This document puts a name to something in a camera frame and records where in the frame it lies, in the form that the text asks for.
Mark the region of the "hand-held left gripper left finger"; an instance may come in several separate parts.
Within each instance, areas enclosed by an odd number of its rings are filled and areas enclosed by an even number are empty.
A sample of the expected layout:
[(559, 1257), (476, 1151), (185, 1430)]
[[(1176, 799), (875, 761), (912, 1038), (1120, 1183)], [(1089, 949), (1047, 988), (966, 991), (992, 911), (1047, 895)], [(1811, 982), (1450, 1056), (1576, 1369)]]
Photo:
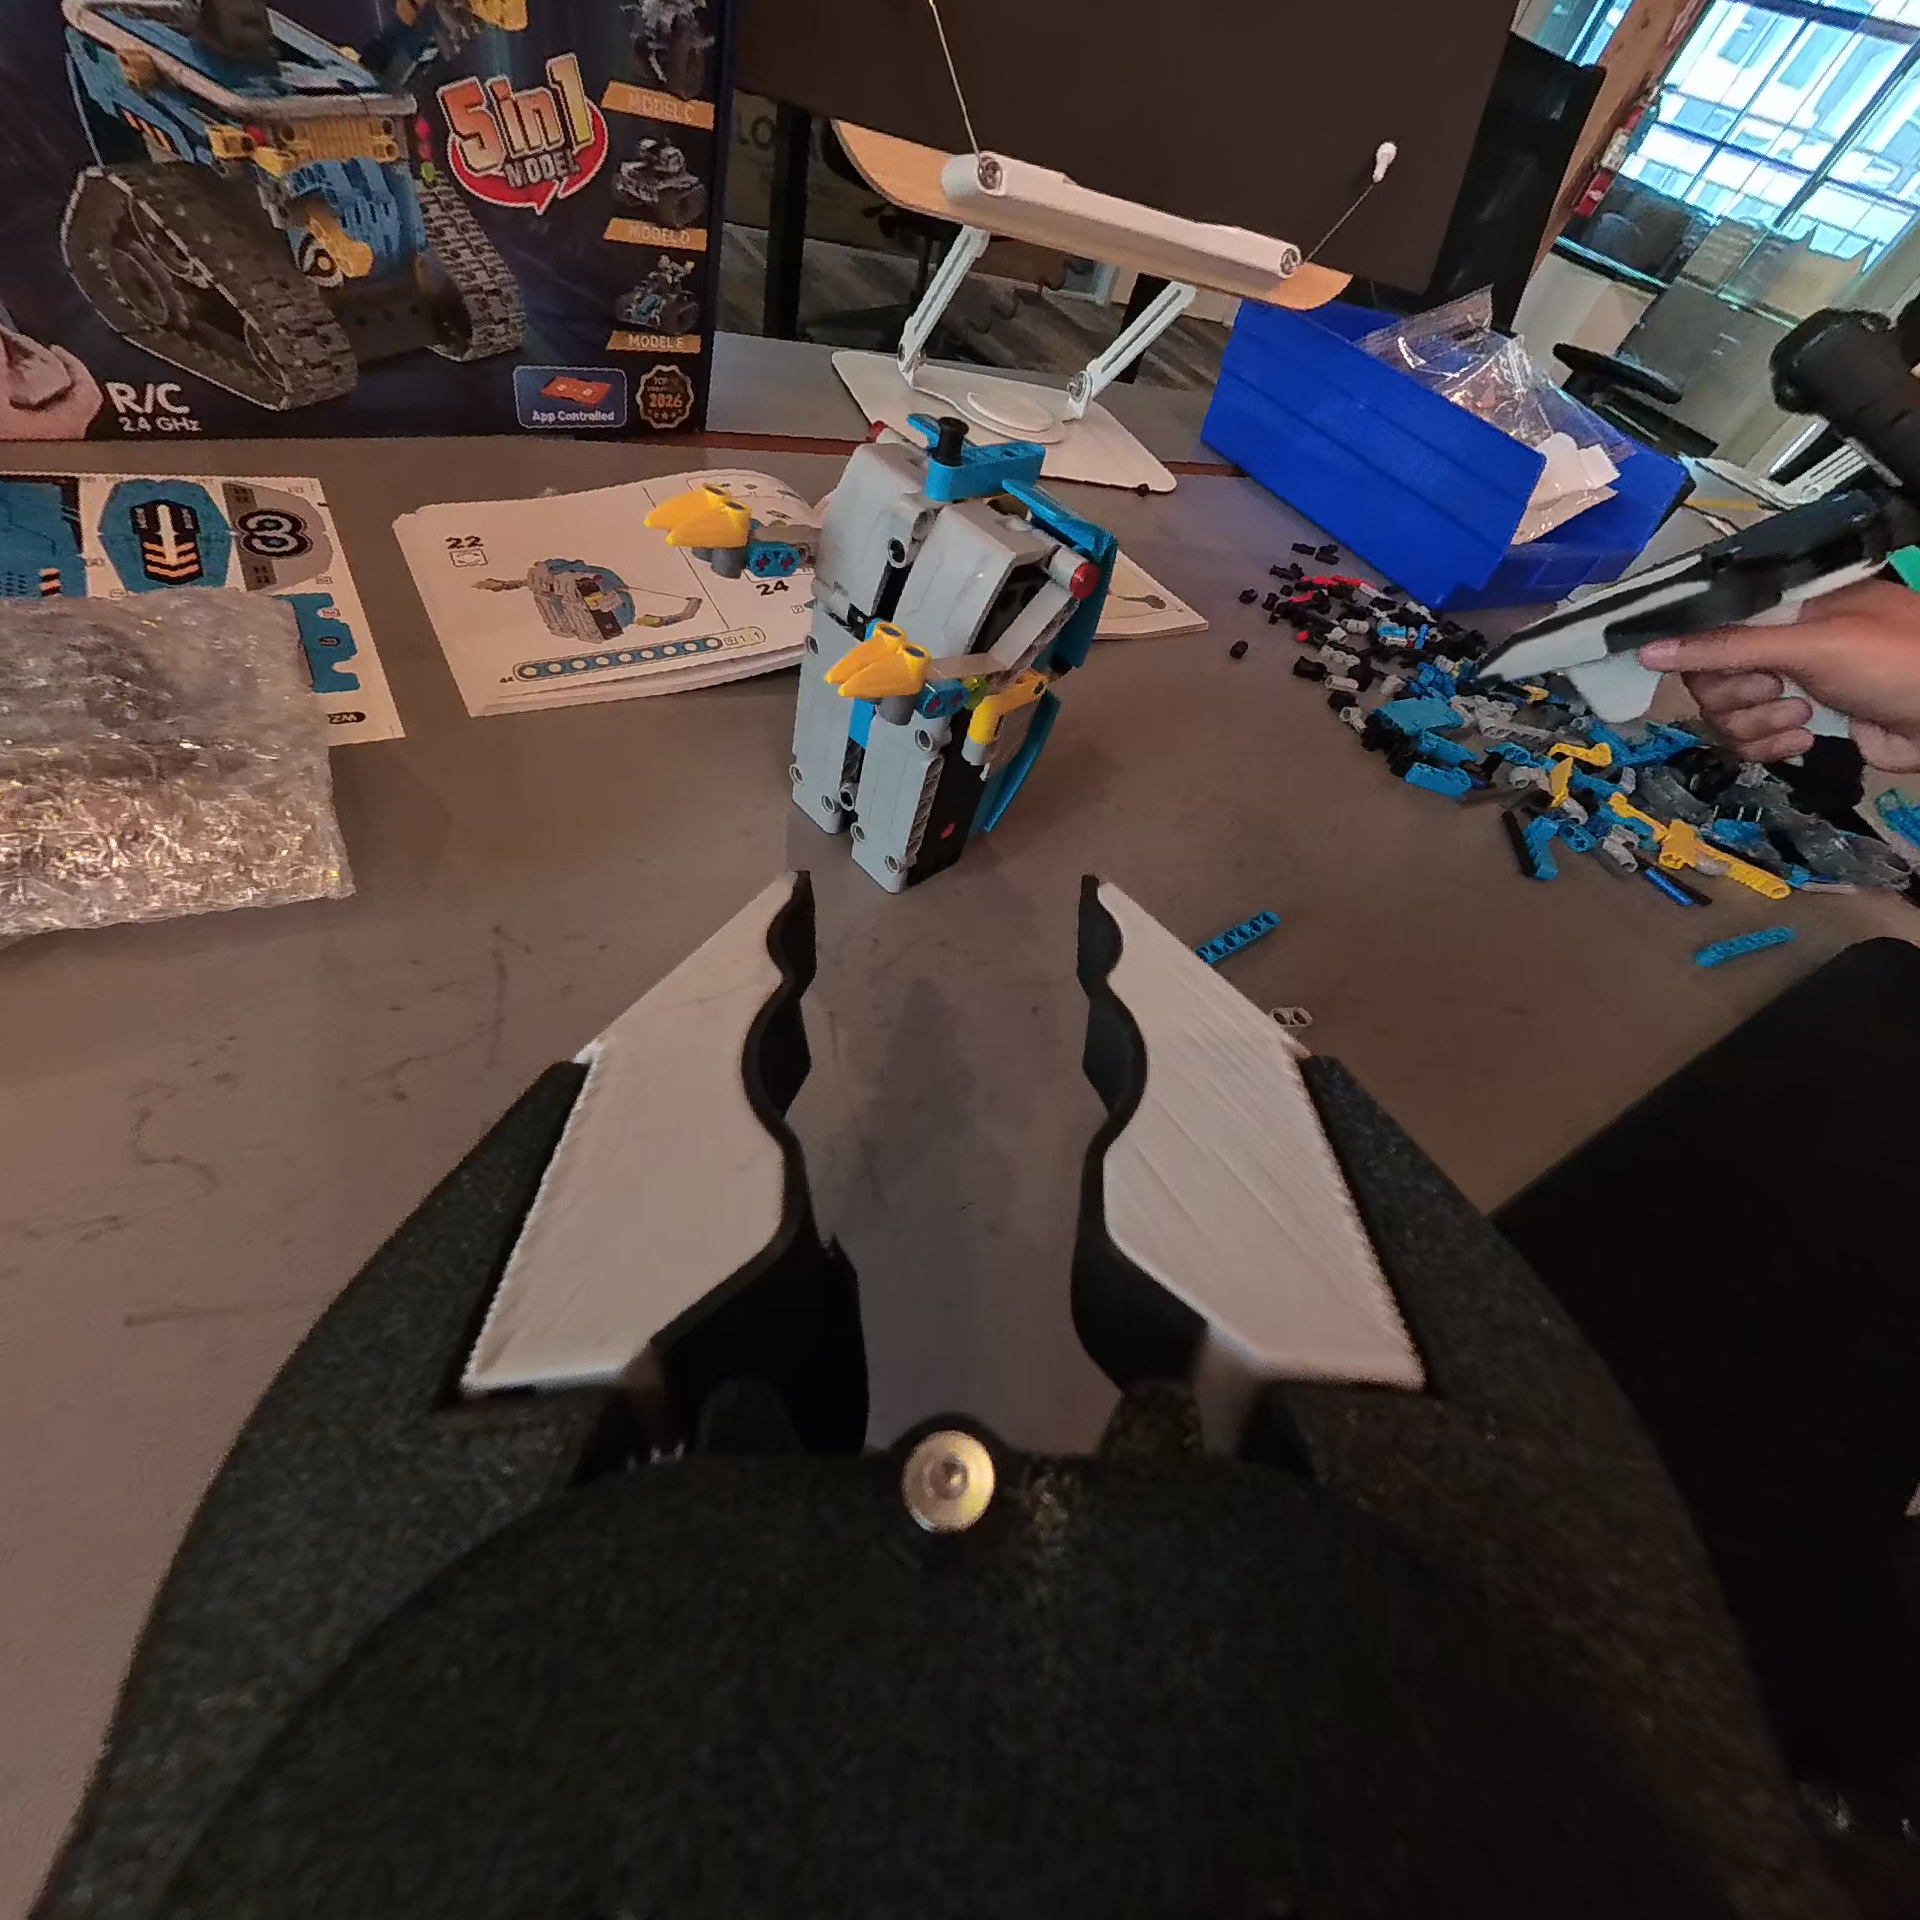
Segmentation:
[(464, 1398), (612, 1385), (806, 1233), (809, 876), (785, 871), (576, 1056)]

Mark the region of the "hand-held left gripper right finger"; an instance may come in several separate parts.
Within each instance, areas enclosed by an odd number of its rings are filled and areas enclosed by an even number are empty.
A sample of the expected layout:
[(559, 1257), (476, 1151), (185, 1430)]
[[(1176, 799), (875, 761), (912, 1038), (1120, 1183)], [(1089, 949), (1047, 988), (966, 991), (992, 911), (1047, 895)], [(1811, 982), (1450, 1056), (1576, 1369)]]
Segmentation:
[(1086, 1148), (1072, 1324), (1115, 1387), (1426, 1369), (1307, 1084), (1307, 1052), (1113, 882), (1084, 876)]

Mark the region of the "pile of toy brick parts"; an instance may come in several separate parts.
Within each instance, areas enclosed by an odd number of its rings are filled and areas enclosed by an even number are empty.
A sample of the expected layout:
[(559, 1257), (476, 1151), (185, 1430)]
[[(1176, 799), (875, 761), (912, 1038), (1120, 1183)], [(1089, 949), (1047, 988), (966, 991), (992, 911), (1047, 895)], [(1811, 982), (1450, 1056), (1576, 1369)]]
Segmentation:
[(1292, 675), (1396, 781), (1488, 803), (1525, 880), (1585, 860), (1682, 908), (1916, 901), (1916, 802), (1885, 790), (1863, 812), (1846, 739), (1762, 763), (1694, 715), (1608, 721), (1564, 682), (1484, 682), (1486, 635), (1337, 560), (1334, 542), (1297, 540), (1236, 606), (1292, 645)]

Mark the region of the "toy brick robot model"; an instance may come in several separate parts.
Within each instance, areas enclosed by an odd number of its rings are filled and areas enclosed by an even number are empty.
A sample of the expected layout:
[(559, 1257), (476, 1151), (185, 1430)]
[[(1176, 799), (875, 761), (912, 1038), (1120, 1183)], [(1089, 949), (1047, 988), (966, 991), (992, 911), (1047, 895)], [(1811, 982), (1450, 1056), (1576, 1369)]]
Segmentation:
[(1042, 484), (1036, 441), (908, 416), (856, 447), (816, 526), (718, 481), (644, 517), (719, 577), (811, 573), (788, 778), (882, 890), (946, 873), (1020, 795), (1106, 611), (1120, 543)]

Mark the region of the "person's right hand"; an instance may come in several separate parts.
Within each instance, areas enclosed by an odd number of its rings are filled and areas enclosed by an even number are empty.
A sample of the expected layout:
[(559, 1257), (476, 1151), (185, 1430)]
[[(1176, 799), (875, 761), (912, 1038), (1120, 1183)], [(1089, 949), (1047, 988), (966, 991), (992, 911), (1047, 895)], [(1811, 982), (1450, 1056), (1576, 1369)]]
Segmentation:
[(1809, 752), (1811, 707), (1829, 707), (1847, 720), (1868, 766), (1917, 770), (1917, 595), (1896, 580), (1824, 594), (1788, 624), (1651, 639), (1638, 657), (1650, 671), (1680, 674), (1698, 711), (1743, 760)]

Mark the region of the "black office chair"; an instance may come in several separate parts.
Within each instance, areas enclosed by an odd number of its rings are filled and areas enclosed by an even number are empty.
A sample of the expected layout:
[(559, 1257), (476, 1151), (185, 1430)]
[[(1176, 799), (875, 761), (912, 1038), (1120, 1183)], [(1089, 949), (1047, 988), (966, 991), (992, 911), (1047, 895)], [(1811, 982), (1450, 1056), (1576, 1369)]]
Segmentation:
[(1701, 439), (1674, 413), (1683, 394), (1667, 374), (1629, 353), (1572, 341), (1558, 341), (1550, 351), (1566, 368), (1562, 391), (1594, 418), (1671, 458), (1700, 458), (1713, 450), (1713, 439)]

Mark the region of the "clear plastic bags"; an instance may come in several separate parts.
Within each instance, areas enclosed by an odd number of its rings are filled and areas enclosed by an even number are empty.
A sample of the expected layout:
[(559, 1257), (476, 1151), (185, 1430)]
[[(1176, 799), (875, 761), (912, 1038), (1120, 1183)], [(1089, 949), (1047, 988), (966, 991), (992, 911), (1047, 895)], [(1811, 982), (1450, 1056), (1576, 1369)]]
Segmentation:
[(1633, 443), (1558, 385), (1522, 340), (1494, 326), (1492, 287), (1393, 318), (1361, 334), (1356, 347), (1540, 456), (1514, 546), (1558, 532), (1619, 491)]

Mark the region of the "blue storage bin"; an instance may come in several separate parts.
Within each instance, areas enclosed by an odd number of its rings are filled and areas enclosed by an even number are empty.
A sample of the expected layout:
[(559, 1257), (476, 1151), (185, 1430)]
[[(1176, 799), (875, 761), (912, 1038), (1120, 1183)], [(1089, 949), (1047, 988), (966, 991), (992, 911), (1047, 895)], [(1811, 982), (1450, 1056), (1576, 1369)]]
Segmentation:
[(1544, 456), (1359, 347), (1386, 313), (1241, 300), (1201, 439), (1427, 607), (1551, 606), (1618, 580), (1691, 487), (1643, 443), (1605, 499), (1520, 540)]

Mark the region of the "black perforated wrist rest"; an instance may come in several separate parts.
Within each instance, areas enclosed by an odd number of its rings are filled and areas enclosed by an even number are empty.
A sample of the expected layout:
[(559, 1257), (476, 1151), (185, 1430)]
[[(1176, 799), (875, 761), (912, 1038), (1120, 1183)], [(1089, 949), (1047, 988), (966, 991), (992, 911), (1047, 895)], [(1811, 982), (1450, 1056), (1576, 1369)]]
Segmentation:
[(1916, 1827), (1917, 953), (1857, 941), (1495, 1212), (1643, 1422), (1790, 1770)]

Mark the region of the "instruction booklet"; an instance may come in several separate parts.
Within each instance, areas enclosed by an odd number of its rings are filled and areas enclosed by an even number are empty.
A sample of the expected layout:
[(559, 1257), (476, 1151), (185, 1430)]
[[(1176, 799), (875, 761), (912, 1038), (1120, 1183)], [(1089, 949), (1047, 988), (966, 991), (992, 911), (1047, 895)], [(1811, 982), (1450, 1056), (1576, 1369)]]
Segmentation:
[(780, 522), (819, 524), (847, 458), (816, 481), (708, 466), (584, 491), (437, 501), (395, 517), (471, 715), (692, 692), (811, 661), (811, 569), (719, 575), (648, 526), (709, 484)]

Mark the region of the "bubble wrap bag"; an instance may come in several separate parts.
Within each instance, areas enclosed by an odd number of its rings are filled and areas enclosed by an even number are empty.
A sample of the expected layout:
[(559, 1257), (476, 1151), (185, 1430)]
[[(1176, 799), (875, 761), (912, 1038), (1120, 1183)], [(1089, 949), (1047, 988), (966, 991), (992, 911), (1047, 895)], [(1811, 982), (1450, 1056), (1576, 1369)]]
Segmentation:
[(325, 735), (276, 598), (4, 598), (2, 945), (348, 899)]

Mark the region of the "white tablet stand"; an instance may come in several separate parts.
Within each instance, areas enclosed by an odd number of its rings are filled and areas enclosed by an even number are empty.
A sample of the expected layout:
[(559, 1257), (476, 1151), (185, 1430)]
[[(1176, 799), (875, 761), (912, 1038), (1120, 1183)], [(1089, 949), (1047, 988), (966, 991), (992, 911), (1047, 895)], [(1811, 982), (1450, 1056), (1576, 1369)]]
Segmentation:
[[(897, 347), (839, 347), (831, 356), (834, 374), (866, 420), (895, 438), (905, 435), (909, 416), (952, 416), (989, 447), (1037, 443), (1045, 478), (1147, 495), (1171, 491), (1176, 475), (1102, 403), (1106, 387), (1187, 312), (1199, 290), (1309, 312), (1350, 283), (1350, 273), (1311, 261), (1282, 237), (1100, 194), (1016, 155), (943, 153), (845, 120), (831, 128), (860, 178), (887, 202), (957, 227), (908, 312)], [(1164, 287), (1063, 387), (935, 364), (933, 334), (995, 237), (1159, 277)]]

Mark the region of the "black screen panel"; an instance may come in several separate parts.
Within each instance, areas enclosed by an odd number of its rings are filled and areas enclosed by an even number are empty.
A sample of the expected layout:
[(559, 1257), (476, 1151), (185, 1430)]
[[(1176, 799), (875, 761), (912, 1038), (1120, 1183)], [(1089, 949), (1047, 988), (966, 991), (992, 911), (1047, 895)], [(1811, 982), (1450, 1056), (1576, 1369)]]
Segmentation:
[(735, 84), (1295, 243), (1406, 296), (1523, 276), (1604, 67), (1494, 2), (745, 2)]

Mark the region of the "sticker sheet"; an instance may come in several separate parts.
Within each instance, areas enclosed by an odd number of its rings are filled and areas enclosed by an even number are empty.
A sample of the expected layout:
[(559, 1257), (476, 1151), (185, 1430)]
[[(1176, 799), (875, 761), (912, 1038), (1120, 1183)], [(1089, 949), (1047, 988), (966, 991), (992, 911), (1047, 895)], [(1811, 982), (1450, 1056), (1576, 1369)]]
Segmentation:
[(324, 486), (303, 475), (6, 472), (2, 595), (228, 590), (282, 602), (338, 746), (403, 723)]

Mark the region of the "blue toy set box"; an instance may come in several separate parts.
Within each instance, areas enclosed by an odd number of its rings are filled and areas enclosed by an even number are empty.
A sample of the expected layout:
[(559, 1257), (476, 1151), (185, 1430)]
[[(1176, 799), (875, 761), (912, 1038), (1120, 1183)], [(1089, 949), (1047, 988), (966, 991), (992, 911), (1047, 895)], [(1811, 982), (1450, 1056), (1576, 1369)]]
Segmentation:
[(4, 441), (704, 429), (733, 11), (6, 2)]

